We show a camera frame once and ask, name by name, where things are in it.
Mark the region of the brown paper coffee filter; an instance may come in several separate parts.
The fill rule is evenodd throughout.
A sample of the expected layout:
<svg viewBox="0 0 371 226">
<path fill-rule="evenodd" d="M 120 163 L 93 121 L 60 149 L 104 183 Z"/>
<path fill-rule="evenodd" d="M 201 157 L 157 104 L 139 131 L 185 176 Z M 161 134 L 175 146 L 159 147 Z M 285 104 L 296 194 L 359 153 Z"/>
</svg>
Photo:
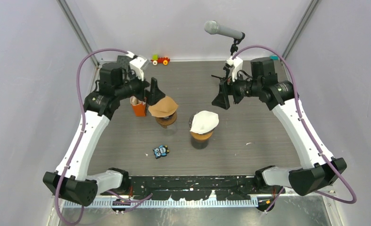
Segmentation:
<svg viewBox="0 0 371 226">
<path fill-rule="evenodd" d="M 153 117 L 164 118 L 174 114 L 178 107 L 178 104 L 170 96 L 165 96 L 155 105 L 150 105 L 148 111 Z"/>
</svg>

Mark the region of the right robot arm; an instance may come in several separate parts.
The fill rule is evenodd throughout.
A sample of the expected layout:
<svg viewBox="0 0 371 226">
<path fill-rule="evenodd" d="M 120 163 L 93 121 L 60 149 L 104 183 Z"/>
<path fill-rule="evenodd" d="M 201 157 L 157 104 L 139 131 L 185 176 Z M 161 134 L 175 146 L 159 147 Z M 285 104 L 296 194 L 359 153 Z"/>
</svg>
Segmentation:
<svg viewBox="0 0 371 226">
<path fill-rule="evenodd" d="M 219 93 L 213 106 L 229 109 L 229 97 L 238 104 L 245 97 L 257 97 L 266 104 L 286 130 L 297 151 L 300 167 L 280 168 L 274 165 L 255 172 L 253 185 L 260 193 L 273 186 L 293 189 L 305 196 L 334 184 L 347 168 L 343 158 L 335 158 L 322 143 L 295 96 L 290 81 L 279 81 L 274 60 L 269 57 L 253 59 L 251 74 L 246 73 L 239 57 L 226 60 L 225 76 L 220 78 Z"/>
</svg>

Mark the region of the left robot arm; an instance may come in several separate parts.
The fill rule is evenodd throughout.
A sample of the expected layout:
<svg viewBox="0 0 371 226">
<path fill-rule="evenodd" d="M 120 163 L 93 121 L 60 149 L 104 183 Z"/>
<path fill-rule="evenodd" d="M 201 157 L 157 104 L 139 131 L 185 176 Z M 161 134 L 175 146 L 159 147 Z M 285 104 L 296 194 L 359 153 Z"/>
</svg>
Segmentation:
<svg viewBox="0 0 371 226">
<path fill-rule="evenodd" d="M 165 97 L 157 79 L 144 79 L 149 62 L 140 57 L 129 62 L 127 68 L 106 63 L 100 70 L 99 89 L 91 92 L 82 104 L 82 116 L 67 153 L 54 172 L 45 172 L 43 182 L 58 198 L 89 206 L 95 197 L 113 189 L 126 194 L 131 187 L 129 173 L 109 168 L 106 172 L 88 175 L 88 167 L 104 129 L 110 123 L 120 101 L 136 97 L 155 105 Z"/>
</svg>

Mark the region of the white paper coffee filter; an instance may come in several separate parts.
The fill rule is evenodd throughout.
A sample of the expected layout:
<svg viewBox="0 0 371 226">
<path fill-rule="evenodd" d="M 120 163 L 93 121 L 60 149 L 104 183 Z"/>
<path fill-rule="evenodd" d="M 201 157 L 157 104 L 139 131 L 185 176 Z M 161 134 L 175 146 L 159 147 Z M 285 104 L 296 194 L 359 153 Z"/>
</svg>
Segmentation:
<svg viewBox="0 0 371 226">
<path fill-rule="evenodd" d="M 190 132 L 206 134 L 214 130 L 219 124 L 219 115 L 211 111 L 200 111 L 190 119 Z"/>
</svg>

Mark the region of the dark glass carafe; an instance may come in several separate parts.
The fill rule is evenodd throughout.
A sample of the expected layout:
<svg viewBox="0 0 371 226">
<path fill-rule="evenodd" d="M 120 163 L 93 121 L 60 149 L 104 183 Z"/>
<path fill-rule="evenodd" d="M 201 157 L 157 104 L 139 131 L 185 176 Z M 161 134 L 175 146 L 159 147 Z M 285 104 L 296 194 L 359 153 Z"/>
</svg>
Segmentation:
<svg viewBox="0 0 371 226">
<path fill-rule="evenodd" d="M 197 139 L 191 139 L 191 145 L 195 148 L 195 149 L 204 149 L 208 146 L 209 144 L 209 140 L 197 140 Z"/>
</svg>

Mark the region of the orange coffee filter bag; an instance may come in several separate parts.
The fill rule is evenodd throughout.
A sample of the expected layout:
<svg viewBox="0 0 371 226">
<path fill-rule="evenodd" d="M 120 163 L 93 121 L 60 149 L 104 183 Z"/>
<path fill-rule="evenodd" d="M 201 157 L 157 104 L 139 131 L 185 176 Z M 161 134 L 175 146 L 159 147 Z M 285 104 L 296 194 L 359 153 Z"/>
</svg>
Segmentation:
<svg viewBox="0 0 371 226">
<path fill-rule="evenodd" d="M 147 112 L 146 112 L 146 107 L 147 104 L 146 102 L 140 101 L 136 97 L 132 96 L 130 97 L 130 104 L 132 106 L 133 112 L 136 117 L 146 117 Z"/>
</svg>

